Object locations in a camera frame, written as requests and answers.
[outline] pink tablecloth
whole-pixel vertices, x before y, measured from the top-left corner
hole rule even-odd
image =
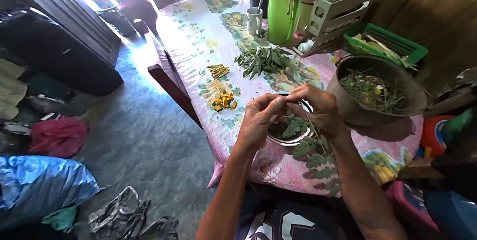
[[[191,98],[212,148],[214,174],[209,186],[220,180],[230,150],[237,139],[245,105],[268,92],[290,91],[308,82],[322,88],[328,84],[345,53],[318,54],[306,59],[292,59],[280,74],[242,77],[244,69],[234,62],[241,50],[269,46],[266,38],[249,35],[246,10],[248,0],[185,0],[159,12],[158,32]],[[214,80],[206,69],[213,64],[230,67],[230,73]],[[211,109],[218,90],[234,93],[238,103],[234,110]],[[423,118],[414,116],[412,133],[397,142],[379,141],[352,131],[353,141],[365,164],[379,183],[396,178],[419,146]],[[271,141],[255,156],[250,179],[293,191],[327,195],[324,179],[309,178],[305,163],[293,159],[291,147]]]

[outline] spoon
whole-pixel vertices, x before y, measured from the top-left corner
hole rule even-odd
[[[259,2],[259,7],[257,8],[257,15],[258,15],[259,12],[260,12],[260,8],[262,7],[262,3],[263,3],[263,0],[260,0],[260,2]]]

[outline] floor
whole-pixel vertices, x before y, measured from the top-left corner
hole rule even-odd
[[[74,159],[109,186],[80,207],[80,221],[132,186],[152,200],[148,220],[179,219],[181,240],[193,239],[213,192],[213,160],[204,132],[147,73],[150,44],[121,48],[116,70],[124,85],[100,98],[87,115],[90,133]],[[91,239],[81,225],[78,238]]]

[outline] wooden wall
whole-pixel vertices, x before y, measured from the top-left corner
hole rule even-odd
[[[477,66],[477,0],[380,0],[371,22],[429,49],[417,77],[431,94]]]

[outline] green plastic basket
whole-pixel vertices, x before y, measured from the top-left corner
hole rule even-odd
[[[410,40],[404,39],[401,36],[387,31],[383,28],[375,26],[373,24],[360,24],[356,27],[348,30],[344,34],[344,45],[343,49],[353,55],[356,54],[371,54],[375,56],[380,56],[382,58],[389,59],[395,64],[402,66],[401,61],[394,60],[388,57],[385,54],[381,54],[375,49],[363,44],[362,42],[354,39],[352,36],[355,36],[358,33],[366,33],[375,37],[379,42],[383,43],[385,46],[396,52],[401,57],[409,56],[409,63],[416,64],[421,58],[426,56],[429,53],[429,50]]]

